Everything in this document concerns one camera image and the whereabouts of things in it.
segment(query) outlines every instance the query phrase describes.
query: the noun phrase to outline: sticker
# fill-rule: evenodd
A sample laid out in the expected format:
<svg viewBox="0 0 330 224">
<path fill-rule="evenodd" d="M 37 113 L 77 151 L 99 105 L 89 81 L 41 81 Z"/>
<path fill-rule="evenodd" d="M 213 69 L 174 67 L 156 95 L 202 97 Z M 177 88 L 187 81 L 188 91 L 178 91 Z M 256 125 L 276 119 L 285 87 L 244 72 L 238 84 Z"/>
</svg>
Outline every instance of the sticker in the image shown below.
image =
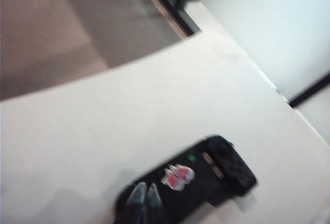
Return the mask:
<svg viewBox="0 0 330 224">
<path fill-rule="evenodd" d="M 169 166 L 170 169 L 165 169 L 165 177 L 161 182 L 169 186 L 173 190 L 182 191 L 185 188 L 185 184 L 189 184 L 191 180 L 195 178 L 195 172 L 182 165 Z"/>
</svg>

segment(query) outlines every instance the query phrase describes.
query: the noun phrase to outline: white table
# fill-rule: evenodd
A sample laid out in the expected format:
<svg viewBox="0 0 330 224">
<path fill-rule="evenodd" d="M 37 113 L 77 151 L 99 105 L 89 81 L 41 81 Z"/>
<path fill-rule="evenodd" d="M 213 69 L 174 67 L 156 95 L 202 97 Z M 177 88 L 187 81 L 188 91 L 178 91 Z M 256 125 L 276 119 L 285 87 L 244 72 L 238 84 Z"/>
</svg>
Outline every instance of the white table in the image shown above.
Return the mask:
<svg viewBox="0 0 330 224">
<path fill-rule="evenodd" d="M 3 101 L 3 223 L 111 223 L 130 180 L 210 134 L 258 178 L 188 223 L 309 223 L 330 148 L 226 35 L 206 32 L 96 76 Z"/>
</svg>

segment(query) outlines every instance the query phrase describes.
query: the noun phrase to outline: gray carpet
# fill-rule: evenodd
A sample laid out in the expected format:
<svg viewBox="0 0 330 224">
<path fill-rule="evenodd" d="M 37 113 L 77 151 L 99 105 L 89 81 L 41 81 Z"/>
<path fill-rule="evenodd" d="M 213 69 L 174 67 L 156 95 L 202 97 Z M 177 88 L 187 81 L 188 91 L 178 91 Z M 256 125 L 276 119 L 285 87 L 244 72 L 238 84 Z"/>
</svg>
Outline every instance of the gray carpet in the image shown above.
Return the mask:
<svg viewBox="0 0 330 224">
<path fill-rule="evenodd" d="M 1 99 L 102 72 L 180 40 L 150 0 L 1 2 Z"/>
</svg>

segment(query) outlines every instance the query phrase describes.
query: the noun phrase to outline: green led light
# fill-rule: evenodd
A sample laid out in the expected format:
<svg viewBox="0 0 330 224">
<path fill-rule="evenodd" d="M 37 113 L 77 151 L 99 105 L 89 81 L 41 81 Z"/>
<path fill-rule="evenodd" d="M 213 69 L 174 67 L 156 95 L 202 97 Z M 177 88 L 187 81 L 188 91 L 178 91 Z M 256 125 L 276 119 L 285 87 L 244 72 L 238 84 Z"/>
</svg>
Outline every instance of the green led light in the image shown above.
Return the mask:
<svg viewBox="0 0 330 224">
<path fill-rule="evenodd" d="M 188 154 L 188 160 L 190 160 L 191 162 L 196 162 L 196 157 L 192 154 Z"/>
</svg>

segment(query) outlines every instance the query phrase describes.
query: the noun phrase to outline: white wall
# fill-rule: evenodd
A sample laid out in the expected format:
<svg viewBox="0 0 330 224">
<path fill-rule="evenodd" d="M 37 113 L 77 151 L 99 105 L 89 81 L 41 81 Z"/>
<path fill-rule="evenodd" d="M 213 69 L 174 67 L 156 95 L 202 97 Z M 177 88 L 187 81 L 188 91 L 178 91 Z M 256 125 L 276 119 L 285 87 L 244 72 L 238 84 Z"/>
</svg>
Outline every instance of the white wall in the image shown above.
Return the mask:
<svg viewBox="0 0 330 224">
<path fill-rule="evenodd" d="M 297 107 L 311 125 L 330 144 L 330 86 Z"/>
<path fill-rule="evenodd" d="M 288 99 L 330 69 L 330 0 L 201 0 Z"/>
</svg>

